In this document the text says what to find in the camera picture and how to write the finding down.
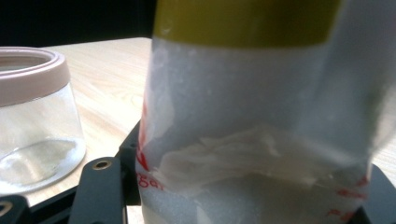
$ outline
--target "wooden table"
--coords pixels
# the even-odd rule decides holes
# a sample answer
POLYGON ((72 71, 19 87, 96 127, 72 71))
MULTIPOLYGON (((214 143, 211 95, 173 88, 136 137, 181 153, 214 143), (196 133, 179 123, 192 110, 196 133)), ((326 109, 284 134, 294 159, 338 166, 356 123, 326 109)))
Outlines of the wooden table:
MULTIPOLYGON (((65 55, 84 132, 87 154, 62 181, 26 194, 31 205, 74 187, 83 165, 114 156, 140 119, 151 41, 146 38, 76 44, 48 49, 65 55)), ((396 138, 375 157, 396 186, 396 138)), ((130 223, 143 223, 141 208, 128 208, 130 223)))

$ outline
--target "jar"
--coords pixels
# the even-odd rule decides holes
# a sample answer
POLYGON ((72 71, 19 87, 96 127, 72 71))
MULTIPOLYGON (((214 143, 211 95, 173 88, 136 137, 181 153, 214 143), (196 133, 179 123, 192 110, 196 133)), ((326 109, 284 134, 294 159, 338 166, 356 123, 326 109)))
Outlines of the jar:
POLYGON ((85 155, 65 57, 46 49, 0 48, 0 194, 39 189, 85 155))

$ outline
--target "pink lid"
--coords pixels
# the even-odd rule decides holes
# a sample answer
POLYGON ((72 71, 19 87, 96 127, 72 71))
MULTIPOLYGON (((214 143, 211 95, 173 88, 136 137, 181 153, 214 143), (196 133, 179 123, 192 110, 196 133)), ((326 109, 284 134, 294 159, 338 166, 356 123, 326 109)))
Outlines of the pink lid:
POLYGON ((47 49, 0 47, 0 106, 50 95, 70 81, 64 56, 47 49))

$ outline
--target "yellow band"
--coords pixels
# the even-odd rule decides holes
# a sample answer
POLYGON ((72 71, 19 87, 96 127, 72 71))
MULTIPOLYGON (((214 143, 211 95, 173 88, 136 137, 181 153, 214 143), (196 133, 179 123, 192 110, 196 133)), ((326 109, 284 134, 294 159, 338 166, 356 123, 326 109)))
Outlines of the yellow band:
POLYGON ((158 0, 154 34, 184 43, 287 48, 326 41, 341 0, 158 0))

